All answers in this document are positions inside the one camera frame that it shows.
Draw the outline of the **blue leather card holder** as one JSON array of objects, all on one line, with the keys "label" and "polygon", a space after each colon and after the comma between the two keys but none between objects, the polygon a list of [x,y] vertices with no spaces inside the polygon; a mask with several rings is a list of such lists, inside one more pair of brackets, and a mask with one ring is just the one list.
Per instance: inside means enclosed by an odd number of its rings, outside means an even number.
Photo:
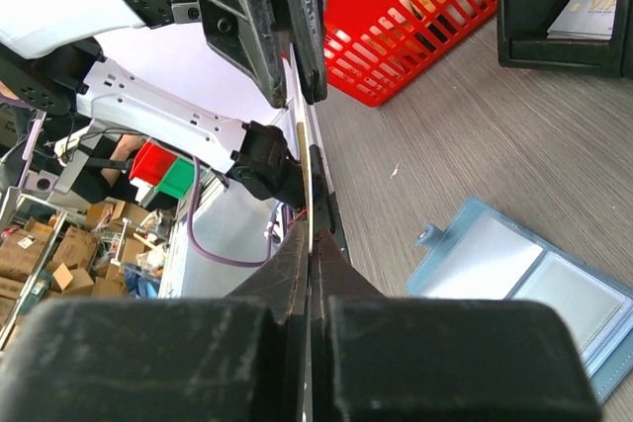
[{"label": "blue leather card holder", "polygon": [[632,371],[632,290],[471,197],[441,229],[418,236],[427,252],[407,281],[426,298],[523,299],[568,326],[599,402]]}]

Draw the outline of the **red plastic shopping basket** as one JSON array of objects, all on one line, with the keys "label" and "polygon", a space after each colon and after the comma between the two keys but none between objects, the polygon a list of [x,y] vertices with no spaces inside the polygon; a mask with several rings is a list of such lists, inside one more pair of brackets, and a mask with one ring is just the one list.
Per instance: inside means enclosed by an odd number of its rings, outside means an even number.
[{"label": "red plastic shopping basket", "polygon": [[327,82],[379,107],[496,9],[497,0],[325,0]]}]

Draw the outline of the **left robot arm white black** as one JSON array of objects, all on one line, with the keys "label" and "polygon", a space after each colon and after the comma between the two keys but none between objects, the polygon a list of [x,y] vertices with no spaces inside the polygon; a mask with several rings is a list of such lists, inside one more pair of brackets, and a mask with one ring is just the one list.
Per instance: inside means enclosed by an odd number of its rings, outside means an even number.
[{"label": "left robot arm white black", "polygon": [[107,56],[97,36],[197,23],[207,46],[269,105],[327,95],[323,0],[1,0],[1,80],[12,101],[138,131],[209,165],[254,198],[295,209],[313,201],[311,165],[283,133],[170,94]]}]

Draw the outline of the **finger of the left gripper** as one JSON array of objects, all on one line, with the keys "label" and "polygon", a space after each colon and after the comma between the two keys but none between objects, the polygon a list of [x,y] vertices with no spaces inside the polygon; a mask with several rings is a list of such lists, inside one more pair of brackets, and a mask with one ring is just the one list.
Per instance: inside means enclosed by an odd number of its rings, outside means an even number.
[{"label": "finger of the left gripper", "polygon": [[257,86],[272,107],[287,99],[272,0],[198,0],[207,45]]},{"label": "finger of the left gripper", "polygon": [[327,97],[324,0],[287,0],[287,6],[303,95],[315,104]]}]

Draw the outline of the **white card in tray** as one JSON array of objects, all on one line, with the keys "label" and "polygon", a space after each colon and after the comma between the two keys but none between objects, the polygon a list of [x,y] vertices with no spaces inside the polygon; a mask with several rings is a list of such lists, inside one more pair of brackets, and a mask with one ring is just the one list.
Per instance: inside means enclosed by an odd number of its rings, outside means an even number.
[{"label": "white card in tray", "polygon": [[548,39],[608,41],[617,0],[569,0],[547,30]]}]

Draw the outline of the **gold card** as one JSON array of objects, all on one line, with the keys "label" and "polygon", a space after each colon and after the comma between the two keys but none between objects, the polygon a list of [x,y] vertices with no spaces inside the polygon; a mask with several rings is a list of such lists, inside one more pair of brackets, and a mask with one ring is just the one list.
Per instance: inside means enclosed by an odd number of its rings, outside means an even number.
[{"label": "gold card", "polygon": [[308,245],[308,280],[306,289],[306,305],[304,317],[306,319],[306,349],[304,351],[304,395],[303,395],[303,413],[306,421],[315,421],[314,416],[314,397],[313,397],[313,372],[312,372],[312,287],[311,287],[311,259],[314,245],[314,198],[313,198],[313,173],[310,159],[310,128],[308,120],[307,104],[302,92],[299,58],[296,53],[296,47],[290,43],[290,64],[293,80],[294,96],[294,117],[296,123],[296,136],[298,142],[298,151],[300,155],[300,163],[302,166],[304,193],[306,201],[306,218],[307,227],[307,245]]}]

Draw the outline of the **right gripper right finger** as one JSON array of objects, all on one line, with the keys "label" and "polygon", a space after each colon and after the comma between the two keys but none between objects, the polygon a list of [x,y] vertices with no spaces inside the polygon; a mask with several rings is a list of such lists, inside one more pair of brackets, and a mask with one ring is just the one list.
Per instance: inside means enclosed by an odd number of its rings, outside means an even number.
[{"label": "right gripper right finger", "polygon": [[327,230],[312,258],[315,421],[597,421],[571,333],[528,300],[382,295]]}]

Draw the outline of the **black three-compartment organizer tray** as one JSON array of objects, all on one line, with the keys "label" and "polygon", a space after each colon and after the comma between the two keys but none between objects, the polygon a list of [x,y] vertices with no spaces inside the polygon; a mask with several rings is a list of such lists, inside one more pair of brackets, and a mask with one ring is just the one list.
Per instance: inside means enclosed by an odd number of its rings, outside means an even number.
[{"label": "black three-compartment organizer tray", "polygon": [[632,76],[632,0],[499,0],[505,67]]}]

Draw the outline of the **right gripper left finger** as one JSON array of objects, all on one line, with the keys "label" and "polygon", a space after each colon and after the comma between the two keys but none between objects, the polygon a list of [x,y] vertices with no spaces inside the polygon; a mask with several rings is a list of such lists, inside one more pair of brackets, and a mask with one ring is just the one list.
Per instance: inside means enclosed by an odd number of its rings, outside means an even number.
[{"label": "right gripper left finger", "polygon": [[52,298],[1,361],[5,421],[299,421],[309,234],[222,298]]}]

